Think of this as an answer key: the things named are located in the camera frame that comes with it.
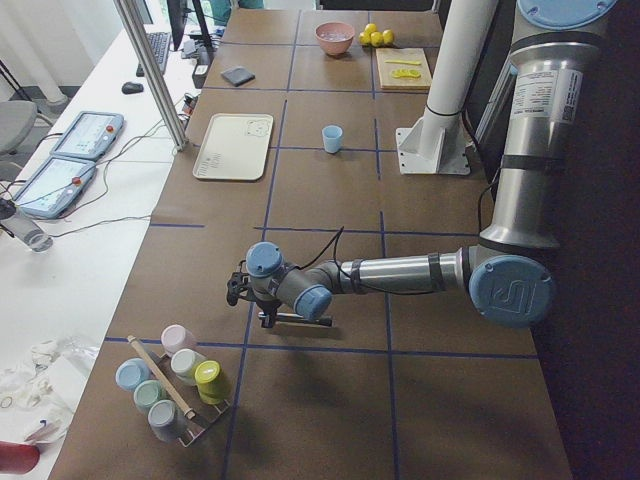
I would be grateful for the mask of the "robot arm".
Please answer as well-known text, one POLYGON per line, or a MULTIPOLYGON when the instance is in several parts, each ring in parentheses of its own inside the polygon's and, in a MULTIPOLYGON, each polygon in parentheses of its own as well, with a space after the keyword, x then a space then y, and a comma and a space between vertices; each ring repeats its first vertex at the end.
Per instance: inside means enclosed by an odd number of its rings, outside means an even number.
POLYGON ((552 183, 565 168, 582 78, 599 55, 610 1, 520 1, 506 68, 516 74, 497 196, 476 245, 425 256, 341 262, 304 269, 270 242, 253 245, 227 284, 226 300, 256 303, 262 324, 289 306, 296 323, 323 324, 337 294, 424 295, 466 291, 485 318, 512 328, 542 320, 555 282, 544 266, 558 244, 548 228, 552 183))

